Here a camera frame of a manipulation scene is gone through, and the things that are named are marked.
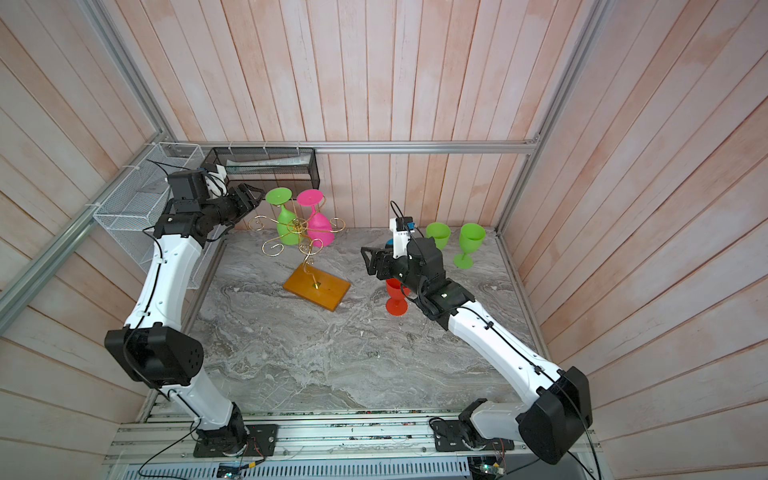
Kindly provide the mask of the red wine glass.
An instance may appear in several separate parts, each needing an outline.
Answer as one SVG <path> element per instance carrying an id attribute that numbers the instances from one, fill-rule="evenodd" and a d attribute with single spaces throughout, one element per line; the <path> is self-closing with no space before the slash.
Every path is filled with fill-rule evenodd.
<path id="1" fill-rule="evenodd" d="M 404 315 L 408 310 L 406 297 L 410 294 L 410 290 L 397 279 L 388 279 L 385 285 L 389 295 L 385 305 L 387 312 L 393 316 Z"/>

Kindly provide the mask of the pink wine glass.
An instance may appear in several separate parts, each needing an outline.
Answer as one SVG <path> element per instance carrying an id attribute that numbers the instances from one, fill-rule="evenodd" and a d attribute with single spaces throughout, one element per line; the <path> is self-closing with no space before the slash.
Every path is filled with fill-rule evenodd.
<path id="1" fill-rule="evenodd" d="M 325 195 L 318 189 L 309 189 L 297 196 L 298 203 L 309 207 L 311 214 L 307 219 L 306 234 L 315 248 L 328 247 L 335 240 L 330 220 L 321 212 Z"/>

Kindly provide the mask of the green wine glass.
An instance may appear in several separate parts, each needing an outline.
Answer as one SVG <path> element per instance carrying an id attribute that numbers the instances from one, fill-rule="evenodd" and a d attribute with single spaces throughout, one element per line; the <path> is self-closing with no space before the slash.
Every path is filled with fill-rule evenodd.
<path id="1" fill-rule="evenodd" d="M 451 228 L 442 222 L 433 222 L 426 227 L 426 237 L 432 238 L 439 250 L 447 246 L 451 233 Z"/>
<path id="2" fill-rule="evenodd" d="M 474 264 L 472 254 L 480 248 L 485 237 L 486 231 L 481 225 L 476 223 L 463 225 L 459 235 L 461 253 L 454 256 L 454 265 L 460 269 L 470 269 Z"/>
<path id="3" fill-rule="evenodd" d="M 280 208 L 276 220 L 276 229 L 279 234 L 279 239 L 284 245 L 294 246 L 298 245 L 301 241 L 300 234 L 296 230 L 295 221 L 297 215 L 290 211 L 286 204 L 293 198 L 292 191 L 287 187 L 277 187 L 271 189 L 266 194 L 266 201 L 275 207 Z"/>

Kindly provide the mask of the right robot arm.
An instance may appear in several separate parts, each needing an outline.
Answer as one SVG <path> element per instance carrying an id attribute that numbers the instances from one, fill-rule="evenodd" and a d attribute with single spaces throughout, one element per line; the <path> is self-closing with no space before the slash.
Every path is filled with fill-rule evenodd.
<path id="1" fill-rule="evenodd" d="M 460 414 L 461 444 L 479 449 L 493 440 L 521 440 L 541 461 L 555 465 L 592 425 L 587 376 L 564 370 L 506 330 L 465 287 L 448 278 L 431 238 L 396 240 L 388 248 L 364 247 L 368 274 L 397 280 L 431 321 L 466 342 L 511 385 L 520 400 L 479 398 Z"/>

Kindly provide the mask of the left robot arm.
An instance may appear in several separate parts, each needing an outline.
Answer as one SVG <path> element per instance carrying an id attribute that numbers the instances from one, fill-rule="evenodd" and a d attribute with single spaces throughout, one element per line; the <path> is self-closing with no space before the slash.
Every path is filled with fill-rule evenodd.
<path id="1" fill-rule="evenodd" d="M 193 418 L 198 445 L 224 456 L 245 452 L 248 431 L 239 407 L 203 368 L 204 348 L 182 331 L 183 298 L 211 232 L 232 229 L 264 199 L 264 190 L 226 185 L 203 168 L 167 177 L 171 197 L 151 232 L 152 265 L 132 313 L 104 346 L 137 382 L 158 391 Z"/>

